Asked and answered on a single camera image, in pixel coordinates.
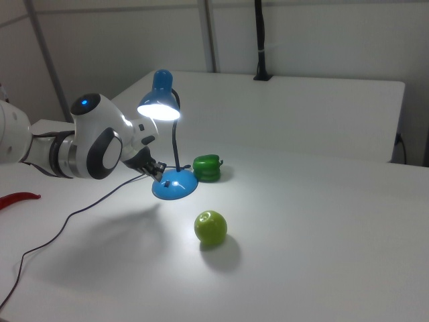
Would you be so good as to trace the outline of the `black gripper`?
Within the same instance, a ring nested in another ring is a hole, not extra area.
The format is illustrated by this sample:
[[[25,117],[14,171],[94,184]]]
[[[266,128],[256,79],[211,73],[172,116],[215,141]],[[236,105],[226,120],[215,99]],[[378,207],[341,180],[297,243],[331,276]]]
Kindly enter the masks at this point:
[[[150,149],[144,147],[134,157],[124,160],[124,165],[126,167],[134,169],[140,173],[149,174],[155,181],[160,182],[164,170],[166,169],[166,164],[163,162],[156,162],[152,156]]]

